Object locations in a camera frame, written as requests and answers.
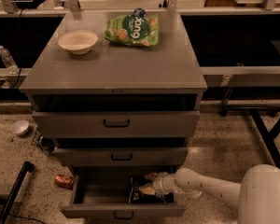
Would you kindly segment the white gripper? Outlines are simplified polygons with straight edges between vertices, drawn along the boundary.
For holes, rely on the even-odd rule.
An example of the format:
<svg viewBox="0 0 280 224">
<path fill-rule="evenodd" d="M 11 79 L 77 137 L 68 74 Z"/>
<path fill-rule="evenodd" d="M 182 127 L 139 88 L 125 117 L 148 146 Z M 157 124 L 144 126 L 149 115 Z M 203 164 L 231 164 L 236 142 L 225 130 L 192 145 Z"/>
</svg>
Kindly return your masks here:
<svg viewBox="0 0 280 224">
<path fill-rule="evenodd" d="M 145 180 L 152 181 L 151 186 L 142 186 L 139 190 L 145 195 L 155 196 L 156 193 L 160 195 L 167 195 L 169 193 L 177 192 L 177 185 L 175 183 L 175 174 L 149 173 L 144 175 Z"/>
</svg>

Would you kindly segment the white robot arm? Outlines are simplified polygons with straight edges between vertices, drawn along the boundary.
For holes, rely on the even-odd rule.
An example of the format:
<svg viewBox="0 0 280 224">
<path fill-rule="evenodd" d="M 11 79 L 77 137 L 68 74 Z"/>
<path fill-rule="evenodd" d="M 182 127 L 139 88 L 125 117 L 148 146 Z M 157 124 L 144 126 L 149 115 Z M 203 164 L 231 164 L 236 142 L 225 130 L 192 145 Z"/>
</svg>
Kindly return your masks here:
<svg viewBox="0 0 280 224">
<path fill-rule="evenodd" d="M 140 187 L 146 195 L 206 193 L 237 209 L 238 224 L 280 224 L 280 169 L 259 164 L 250 168 L 239 183 L 200 175 L 190 168 L 145 175 Z"/>
</svg>

